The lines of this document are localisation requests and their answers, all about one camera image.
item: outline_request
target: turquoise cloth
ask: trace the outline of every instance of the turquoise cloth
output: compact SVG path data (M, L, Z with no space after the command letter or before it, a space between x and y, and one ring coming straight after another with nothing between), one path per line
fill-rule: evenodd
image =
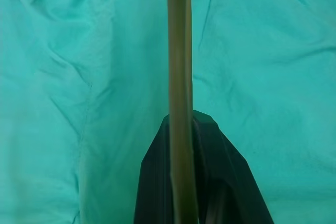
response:
M0 0L0 223L132 223L166 0ZM275 223L336 223L336 0L193 0L194 109Z

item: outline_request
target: metal rod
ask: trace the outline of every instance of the metal rod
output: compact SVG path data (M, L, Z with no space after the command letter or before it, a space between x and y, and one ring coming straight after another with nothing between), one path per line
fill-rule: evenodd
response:
M175 224L197 224L192 148L191 0L168 0L170 153Z

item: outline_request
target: wrinkled fabric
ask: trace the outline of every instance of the wrinkled fabric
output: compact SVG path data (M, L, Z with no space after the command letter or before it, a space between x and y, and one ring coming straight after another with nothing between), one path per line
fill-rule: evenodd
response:
M0 223L132 223L166 0L0 0ZM194 109L279 224L336 223L336 0L193 0Z

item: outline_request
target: black plastic base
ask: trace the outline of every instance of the black plastic base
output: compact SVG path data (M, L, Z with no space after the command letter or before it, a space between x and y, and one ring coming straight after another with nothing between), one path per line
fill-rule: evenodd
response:
M273 223L247 162L217 123L197 111L193 121L200 224ZM169 116L142 161L136 203L135 224L174 223Z

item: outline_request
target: vertical pole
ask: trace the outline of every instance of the vertical pole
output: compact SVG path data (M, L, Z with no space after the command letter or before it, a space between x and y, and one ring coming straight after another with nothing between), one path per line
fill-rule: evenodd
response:
M175 224L197 224L192 148L191 0L168 0L171 181Z

